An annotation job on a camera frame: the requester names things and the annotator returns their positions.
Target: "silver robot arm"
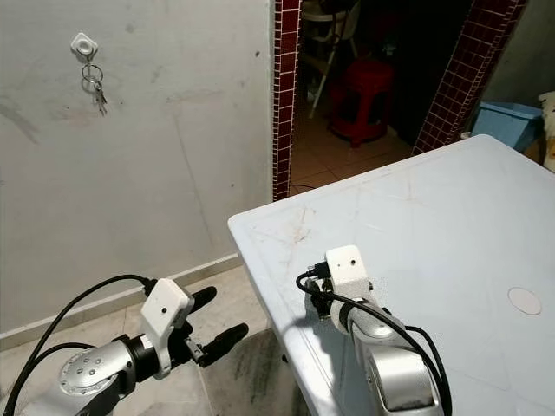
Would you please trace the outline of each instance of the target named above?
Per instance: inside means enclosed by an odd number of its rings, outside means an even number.
[[[22,416],[106,416],[151,376],[167,377],[172,368],[192,359],[202,367],[227,354],[248,332],[242,323],[202,347],[189,336],[189,313],[216,296],[214,287],[190,295],[170,279],[160,279],[141,310],[143,335],[123,335],[71,357],[54,385],[29,403]]]
[[[322,288],[309,280],[307,288],[320,294],[343,296],[372,309],[376,316],[331,296],[314,293],[312,303],[320,317],[329,316],[336,328],[350,336],[356,359],[364,369],[374,412],[381,416],[441,416],[438,387],[421,354],[399,333],[380,320],[389,320],[403,331],[403,323],[378,306],[359,250],[354,245],[326,251],[325,263],[308,275],[324,278]]]

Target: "keys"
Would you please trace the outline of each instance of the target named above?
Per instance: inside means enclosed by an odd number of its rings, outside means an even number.
[[[102,116],[106,115],[106,97],[102,91],[102,80],[104,79],[104,73],[98,65],[94,65],[90,62],[91,58],[87,58],[87,63],[81,68],[81,77],[84,81],[92,85],[93,90],[87,88],[92,94],[95,95],[95,104],[98,106],[98,110],[101,112]]]
[[[101,112],[102,116],[106,115],[108,112],[106,110],[106,97],[104,96],[104,92],[102,91],[102,83],[100,81],[95,81],[95,101],[98,105],[98,109]]]

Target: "red tile border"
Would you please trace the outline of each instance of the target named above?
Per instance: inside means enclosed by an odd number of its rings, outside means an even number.
[[[273,199],[287,198],[295,108],[300,0],[276,0],[273,75]]]
[[[413,148],[424,153],[460,139],[527,0],[474,0]]]

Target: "table surface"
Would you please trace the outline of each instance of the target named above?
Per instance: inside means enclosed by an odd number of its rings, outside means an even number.
[[[229,226],[312,414],[368,415],[372,400],[350,339],[295,286],[346,244],[359,247],[378,303],[433,337],[455,415],[555,414],[555,175],[496,139],[463,140]],[[513,288],[541,311],[515,308]]]

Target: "red plastic stool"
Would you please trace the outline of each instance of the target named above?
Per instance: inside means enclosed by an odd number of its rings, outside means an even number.
[[[351,147],[388,130],[393,68],[381,62],[355,62],[331,90],[330,128],[350,139]]]

